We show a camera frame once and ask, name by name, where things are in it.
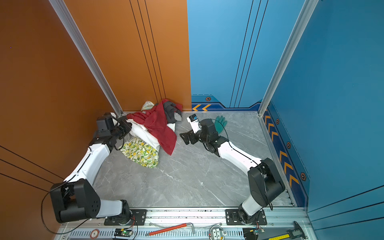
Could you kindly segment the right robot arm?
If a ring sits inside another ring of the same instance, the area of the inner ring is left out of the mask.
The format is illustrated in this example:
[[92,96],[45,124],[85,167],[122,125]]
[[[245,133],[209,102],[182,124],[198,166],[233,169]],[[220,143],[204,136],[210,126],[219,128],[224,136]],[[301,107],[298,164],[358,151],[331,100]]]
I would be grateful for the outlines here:
[[242,170],[249,180],[250,196],[239,205],[238,219],[244,225],[254,225],[264,208],[273,209],[272,201],[286,190],[274,161],[254,157],[237,148],[228,138],[220,136],[216,120],[199,120],[196,115],[187,117],[192,130],[181,133],[186,145],[201,142],[205,149],[231,162]]

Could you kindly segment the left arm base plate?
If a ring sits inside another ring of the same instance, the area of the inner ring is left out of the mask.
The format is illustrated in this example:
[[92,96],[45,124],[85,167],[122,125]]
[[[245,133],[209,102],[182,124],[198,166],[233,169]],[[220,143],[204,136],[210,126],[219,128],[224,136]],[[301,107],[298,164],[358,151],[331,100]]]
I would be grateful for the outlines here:
[[104,226],[144,226],[147,217],[146,209],[133,209],[127,214],[115,217],[107,217]]

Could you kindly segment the white cloth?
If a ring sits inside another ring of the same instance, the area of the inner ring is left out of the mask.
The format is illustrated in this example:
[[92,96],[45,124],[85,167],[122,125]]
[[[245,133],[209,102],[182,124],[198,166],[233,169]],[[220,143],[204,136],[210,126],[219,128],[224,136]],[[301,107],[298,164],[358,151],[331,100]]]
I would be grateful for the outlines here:
[[136,123],[132,119],[127,119],[127,116],[123,116],[123,120],[125,120],[128,123],[132,123],[132,129],[130,132],[124,137],[125,142],[129,142],[134,137],[139,137],[141,140],[143,140],[146,144],[150,145],[157,151],[160,150],[160,144],[152,134],[149,133],[149,131],[143,126],[138,123]]

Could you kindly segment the dark red cloth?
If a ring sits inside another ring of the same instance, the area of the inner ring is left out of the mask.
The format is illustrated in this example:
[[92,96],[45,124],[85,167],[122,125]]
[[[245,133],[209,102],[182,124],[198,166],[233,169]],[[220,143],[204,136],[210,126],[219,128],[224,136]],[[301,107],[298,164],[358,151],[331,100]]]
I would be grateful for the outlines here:
[[[163,107],[163,103],[166,101],[170,100],[162,100],[160,104],[154,106],[151,110],[128,114],[127,118],[134,120],[140,125],[143,125],[150,134],[157,138],[163,150],[168,155],[172,155],[176,146],[177,136],[175,132],[168,127],[168,122]],[[177,103],[176,105],[178,109],[181,111],[183,110],[183,105]]]

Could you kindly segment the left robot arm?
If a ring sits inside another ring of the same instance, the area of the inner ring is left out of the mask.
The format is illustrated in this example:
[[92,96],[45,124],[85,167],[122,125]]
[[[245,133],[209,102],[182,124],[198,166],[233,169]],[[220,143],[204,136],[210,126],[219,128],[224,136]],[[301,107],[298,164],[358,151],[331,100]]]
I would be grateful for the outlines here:
[[54,184],[50,189],[58,223],[105,218],[107,224],[127,225],[132,221],[133,214],[127,201],[103,200],[93,188],[103,162],[116,143],[125,139],[132,124],[125,116],[115,117],[107,113],[97,119],[97,126],[83,159],[62,183]]

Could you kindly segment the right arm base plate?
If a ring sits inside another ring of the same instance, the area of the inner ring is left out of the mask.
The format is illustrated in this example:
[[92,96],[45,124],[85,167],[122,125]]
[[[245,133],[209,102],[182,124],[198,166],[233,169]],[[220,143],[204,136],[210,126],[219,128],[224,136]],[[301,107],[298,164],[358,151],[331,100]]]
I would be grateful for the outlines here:
[[255,214],[249,216],[244,210],[240,209],[226,209],[227,225],[258,225],[266,226],[267,218],[263,209],[257,211]]

